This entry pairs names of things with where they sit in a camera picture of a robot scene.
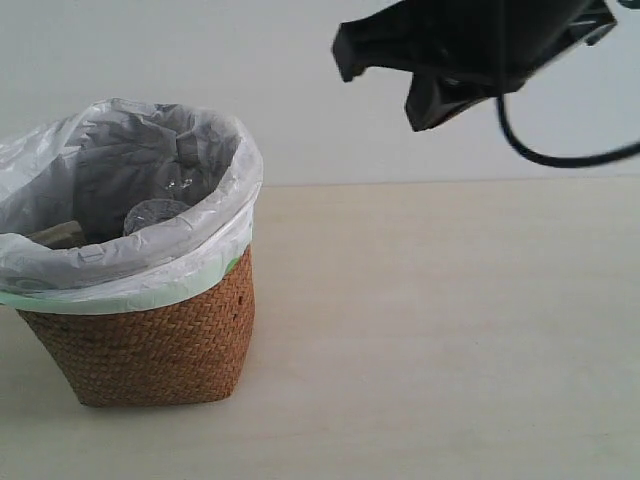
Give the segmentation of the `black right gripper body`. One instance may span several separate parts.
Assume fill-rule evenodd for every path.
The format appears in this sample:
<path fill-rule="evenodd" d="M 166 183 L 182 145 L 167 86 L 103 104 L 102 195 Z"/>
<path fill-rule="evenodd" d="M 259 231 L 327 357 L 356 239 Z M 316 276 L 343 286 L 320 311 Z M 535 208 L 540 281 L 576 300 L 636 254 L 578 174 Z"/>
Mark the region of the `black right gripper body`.
<path fill-rule="evenodd" d="M 401 1 L 412 96 L 496 96 L 617 26 L 604 1 Z"/>

